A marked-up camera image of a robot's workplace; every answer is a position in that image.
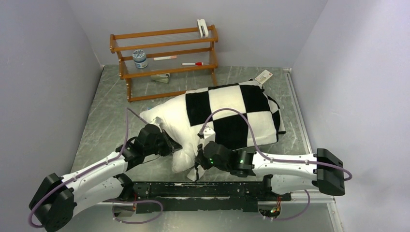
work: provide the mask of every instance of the wire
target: wire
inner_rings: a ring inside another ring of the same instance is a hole
[[[344,169],[344,168],[342,168],[342,167],[336,166],[336,165],[332,165],[332,164],[328,164],[328,163],[324,163],[324,162],[318,162],[318,161],[310,161],[310,160],[290,160],[290,159],[284,159],[284,160],[283,160],[283,159],[274,159],[274,158],[268,157],[267,155],[265,155],[265,154],[259,149],[258,145],[256,144],[256,139],[255,139],[255,135],[254,135],[253,130],[252,130],[252,126],[249,124],[249,122],[248,122],[248,120],[246,119],[246,117],[245,117],[243,114],[241,114],[239,111],[237,111],[237,110],[235,110],[235,109],[232,109],[232,108],[221,108],[221,109],[218,109],[218,110],[214,111],[213,113],[211,113],[211,115],[208,116],[208,118],[205,120],[204,124],[202,125],[202,128],[201,128],[201,130],[199,131],[199,134],[202,135],[202,134],[204,133],[206,124],[207,124],[208,121],[212,118],[212,116],[213,116],[214,114],[216,114],[216,113],[218,113],[218,112],[220,112],[220,111],[224,111],[224,110],[233,111],[233,112],[239,114],[239,115],[242,117],[242,119],[246,122],[246,124],[247,124],[247,126],[248,126],[248,128],[249,128],[249,131],[250,131],[250,134],[251,134],[252,140],[253,140],[253,145],[255,146],[255,148],[256,148],[256,150],[259,152],[259,154],[260,154],[263,158],[265,158],[266,160],[274,161],[274,162],[284,162],[284,163],[306,163],[306,164],[312,163],[312,164],[316,164],[316,165],[322,165],[322,166],[326,166],[326,167],[335,168],[335,169],[337,169],[337,170],[343,171],[344,173],[347,173],[348,177],[344,179],[345,181],[348,181],[348,180],[351,180],[351,179],[352,179],[353,175],[351,174],[351,172],[349,172],[348,170],[346,170],[346,169]],[[305,207],[300,213],[298,213],[298,214],[296,214],[296,215],[294,215],[294,216],[292,216],[292,217],[287,217],[287,218],[273,218],[273,220],[276,220],[276,221],[287,221],[287,220],[292,220],[292,219],[294,219],[294,218],[297,218],[298,216],[304,214],[304,213],[306,212],[306,210],[307,210],[307,209],[309,208],[309,206],[310,206],[310,194],[309,194],[309,192],[308,192],[306,189],[305,189],[305,192],[306,192],[306,194],[307,194],[307,204],[306,204],[306,207]]]
[[[141,163],[141,164],[144,164],[144,163],[149,163],[149,162],[151,162],[151,161],[157,160],[159,157],[160,157],[160,156],[156,157],[156,158],[155,158],[155,159],[153,159],[153,160],[151,159],[151,160],[145,161],[145,162],[143,162],[143,163]]]
[[[265,159],[267,159],[267,160],[269,160],[269,161],[274,161],[274,162],[283,162],[283,163],[306,163],[306,164],[312,163],[312,164],[316,164],[316,165],[321,165],[321,166],[326,166],[326,167],[334,168],[334,169],[343,171],[344,173],[346,173],[346,174],[348,175],[348,177],[344,179],[345,181],[351,180],[351,178],[353,177],[353,175],[351,174],[351,172],[349,172],[348,170],[346,170],[346,169],[344,169],[344,168],[342,168],[342,167],[333,165],[333,164],[329,164],[329,163],[324,163],[324,162],[319,162],[319,161],[310,161],[310,160],[290,160],[290,159],[284,159],[284,160],[283,160],[283,159],[270,158],[270,157],[266,156],[266,155],[259,149],[258,145],[256,144],[255,135],[253,134],[252,127],[250,126],[248,120],[246,119],[246,117],[245,117],[243,114],[241,114],[239,111],[237,111],[237,110],[235,110],[235,109],[231,109],[231,108],[221,108],[221,109],[218,109],[218,110],[214,111],[213,113],[211,113],[211,115],[205,120],[205,123],[202,125],[202,128],[201,128],[201,130],[199,131],[199,134],[202,135],[202,134],[204,133],[206,124],[208,123],[208,121],[211,119],[211,117],[212,117],[214,114],[216,114],[216,113],[218,113],[218,112],[220,112],[220,111],[224,111],[224,110],[234,111],[235,113],[239,114],[239,115],[243,118],[243,120],[244,120],[244,121],[246,122],[246,124],[248,125],[250,134],[251,134],[251,136],[252,136],[253,144],[254,144],[256,150],[259,152],[259,154],[260,154],[263,158],[265,158]]]
[[[162,215],[162,213],[164,212],[164,206],[161,204],[161,202],[156,201],[156,200],[143,200],[143,201],[134,201],[134,202],[121,202],[121,201],[116,201],[116,200],[108,200],[108,201],[114,202],[114,203],[133,203],[133,204],[155,203],[155,204],[157,204],[157,205],[159,205],[159,206],[161,207],[160,213],[158,213],[158,215],[156,215],[155,217],[153,217],[153,218],[151,218],[151,219],[149,219],[149,220],[146,220],[146,221],[137,221],[137,222],[123,221],[123,220],[118,219],[118,218],[115,216],[114,208],[113,208],[113,209],[112,209],[113,219],[114,219],[115,221],[117,221],[117,222],[124,223],[124,224],[140,225],[140,224],[145,224],[145,223],[148,223],[148,222],[152,222],[153,220],[159,218],[159,217]]]
[[[141,117],[140,117],[136,112],[134,112],[132,109],[130,109],[130,108],[128,108],[128,107],[125,108],[125,124],[126,124],[126,130],[125,130],[124,143],[123,143],[122,148],[121,148],[120,152],[118,153],[118,155],[117,155],[116,157],[114,157],[114,158],[109,159],[109,160],[108,160],[108,163],[111,163],[111,162],[117,160],[119,157],[121,157],[122,153],[124,152],[124,148],[125,148],[125,146],[126,146],[126,144],[127,144],[127,140],[128,140],[128,126],[129,126],[128,110],[131,111],[131,113],[133,113],[135,116],[137,116],[141,121],[143,121],[144,123],[147,124],[147,121],[145,121],[143,118],[141,118]],[[40,207],[40,205],[41,205],[48,197],[50,197],[53,193],[55,193],[57,190],[59,190],[61,187],[63,187],[63,186],[65,186],[65,185],[67,185],[67,184],[73,182],[74,180],[76,180],[76,179],[78,179],[78,178],[80,178],[80,177],[82,177],[82,176],[84,176],[84,175],[86,175],[86,174],[88,174],[88,173],[94,171],[95,169],[97,169],[97,168],[99,168],[99,167],[101,167],[101,166],[103,166],[103,165],[105,165],[105,164],[106,164],[106,162],[101,162],[101,163],[98,163],[98,164],[96,164],[96,165],[90,167],[90,168],[87,169],[87,170],[84,170],[82,173],[79,173],[79,174],[77,174],[75,177],[72,177],[72,178],[70,178],[70,179],[68,179],[68,180],[66,180],[66,181],[64,181],[64,182],[62,182],[62,183],[59,184],[57,187],[55,187],[54,189],[52,189],[51,191],[49,191],[46,195],[44,195],[44,196],[34,205],[34,207],[32,208],[32,210],[30,211],[30,213],[29,213],[29,218],[28,218],[28,223],[29,223],[29,225],[30,225],[31,227],[34,227],[34,228],[43,228],[43,227],[44,227],[43,225],[37,225],[37,224],[34,224],[34,223],[33,223],[33,215],[34,215],[34,213],[36,212],[36,210]]]
[[[279,211],[280,211],[281,202],[282,202],[281,197],[278,197],[278,199],[276,200],[276,209],[278,209]]]
[[[137,194],[134,193],[134,201],[137,201]],[[132,209],[135,211],[137,209],[137,204],[132,205]]]
[[[295,219],[295,218],[297,218],[298,216],[304,214],[304,213],[306,212],[306,210],[308,210],[308,208],[309,208],[309,206],[310,206],[310,194],[309,194],[309,192],[308,192],[306,189],[305,189],[304,191],[306,192],[306,195],[307,195],[307,204],[306,204],[305,208],[304,208],[302,211],[300,211],[299,213],[293,215],[292,217],[272,218],[272,220],[274,220],[274,221],[288,221],[288,220]]]

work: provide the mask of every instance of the marker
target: marker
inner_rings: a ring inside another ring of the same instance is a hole
[[[198,65],[198,66],[201,66],[201,65],[203,65],[204,63],[203,62],[196,62],[196,63],[182,63],[182,65]]]
[[[154,60],[163,60],[163,59],[175,59],[176,56],[170,56],[170,57],[155,57]]]

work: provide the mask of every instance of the wooden rack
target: wooden rack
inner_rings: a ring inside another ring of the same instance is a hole
[[[119,77],[121,80],[125,79],[127,84],[127,100],[129,102],[141,101],[177,96],[186,92],[186,90],[184,90],[139,97],[132,96],[132,78],[146,77],[157,74],[209,69],[211,72],[212,82],[214,86],[216,86],[217,80],[214,70],[218,67],[218,60],[215,54],[214,43],[218,42],[218,33],[215,25],[207,28],[209,31],[209,36],[207,38],[200,38],[198,28],[161,30],[122,35],[111,34],[110,50],[111,53],[117,53],[118,55]],[[149,49],[166,46],[171,47],[205,42],[209,42],[209,47],[146,54],[148,66],[143,69],[136,68],[132,56],[124,57],[121,53],[123,51],[131,51],[136,49]],[[153,60],[155,57],[175,55],[177,56],[175,59],[161,61]],[[181,64],[192,62],[203,62],[204,64],[202,66],[182,66]]]

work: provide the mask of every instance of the black and white checkered fabric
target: black and white checkered fabric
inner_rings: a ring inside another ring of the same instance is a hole
[[[275,143],[278,135],[285,133],[278,103],[265,95],[264,89],[256,81],[187,91],[185,102],[189,123],[194,131],[200,130],[212,112],[232,108],[248,119],[259,144]],[[218,144],[229,149],[253,146],[246,122],[235,112],[218,112],[207,125],[215,131],[215,142]]]

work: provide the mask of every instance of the checkered pillow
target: checkered pillow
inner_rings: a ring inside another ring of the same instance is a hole
[[[173,157],[173,171],[181,172],[194,165],[199,144],[197,134],[206,118],[220,108],[241,112],[252,126],[259,145],[277,142],[278,135],[285,133],[280,109],[263,91],[257,81],[190,90],[142,112],[141,116],[147,121],[160,117],[164,130],[182,145],[182,150]],[[248,126],[235,112],[218,112],[207,125],[215,131],[218,144],[229,149],[253,146]]]

